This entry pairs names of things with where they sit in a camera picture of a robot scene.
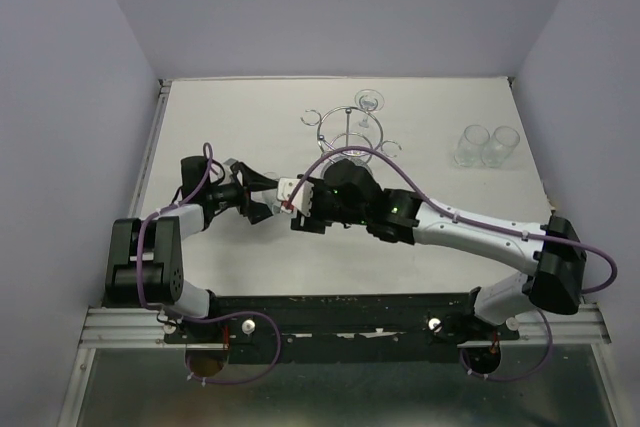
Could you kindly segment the clear wine glass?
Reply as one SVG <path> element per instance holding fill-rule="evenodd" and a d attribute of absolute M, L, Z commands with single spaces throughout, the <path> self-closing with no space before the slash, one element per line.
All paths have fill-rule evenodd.
<path fill-rule="evenodd" d="M 461 167 L 473 167 L 480 161 L 482 150 L 489 139 L 490 134 L 485 127 L 477 124 L 467 126 L 454 152 L 456 164 Z"/>

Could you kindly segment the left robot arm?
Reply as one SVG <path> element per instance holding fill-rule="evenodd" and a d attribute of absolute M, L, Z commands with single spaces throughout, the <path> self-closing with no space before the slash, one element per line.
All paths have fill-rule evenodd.
<path fill-rule="evenodd" d="M 201 342 L 214 340 L 222 327 L 214 294 L 186 280 L 182 243 L 205 231 L 229 209 L 259 223 L 272 208 L 252 198 L 275 192 L 278 181 L 233 159 L 205 156 L 181 160 L 181 185 L 172 203 L 147 218 L 114 222 L 103 303 L 107 307 L 165 310 L 188 317 L 187 329 Z"/>

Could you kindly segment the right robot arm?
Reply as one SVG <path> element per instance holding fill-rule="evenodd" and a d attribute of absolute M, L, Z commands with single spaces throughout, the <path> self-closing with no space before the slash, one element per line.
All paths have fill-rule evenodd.
<path fill-rule="evenodd" d="M 586 264 L 571 223 L 510 222 L 426 201 L 416 192 L 382 188 L 364 167 L 349 160 L 331 164 L 320 179 L 283 179 L 276 197 L 295 213 L 294 230 L 322 234 L 333 223 L 362 225 L 388 243 L 434 245 L 487 258 L 515 274 L 471 293 L 472 307 L 460 326 L 480 339 L 518 314 L 541 309 L 574 315 Z"/>

